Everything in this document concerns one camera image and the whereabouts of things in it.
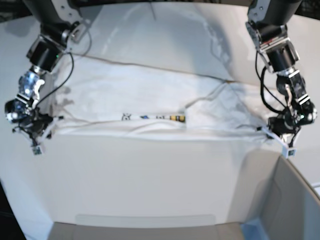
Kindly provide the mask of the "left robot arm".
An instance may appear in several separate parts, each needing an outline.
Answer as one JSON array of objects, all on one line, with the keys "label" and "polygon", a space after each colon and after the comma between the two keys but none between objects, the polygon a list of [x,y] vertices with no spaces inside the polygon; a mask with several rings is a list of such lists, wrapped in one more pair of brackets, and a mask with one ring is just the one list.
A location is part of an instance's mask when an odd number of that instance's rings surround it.
[{"label": "left robot arm", "polygon": [[[313,124],[318,116],[307,93],[306,82],[296,68],[300,56],[288,35],[287,23],[300,4],[299,0],[254,0],[248,7],[245,23],[255,45],[256,56],[264,62],[261,73],[257,74],[261,100],[268,110],[276,114],[260,130],[282,145],[284,158],[296,154],[295,144],[302,126]],[[277,76],[276,89],[286,101],[282,110],[273,108],[266,101],[266,72]]]}]

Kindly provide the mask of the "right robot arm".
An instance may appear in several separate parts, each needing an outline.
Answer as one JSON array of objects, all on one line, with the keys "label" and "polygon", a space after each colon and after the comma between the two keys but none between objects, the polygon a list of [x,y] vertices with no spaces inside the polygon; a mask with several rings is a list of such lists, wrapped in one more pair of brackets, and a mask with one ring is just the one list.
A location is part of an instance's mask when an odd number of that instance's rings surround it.
[{"label": "right robot arm", "polygon": [[31,67],[19,78],[18,92],[5,103],[4,114],[14,125],[12,132],[24,135],[37,156],[43,153],[42,143],[51,138],[56,123],[63,120],[63,116],[41,111],[41,103],[57,91],[41,95],[45,77],[63,56],[72,55],[68,44],[80,41],[86,24],[75,0],[25,0],[24,4],[40,23],[40,33],[26,55]]}]

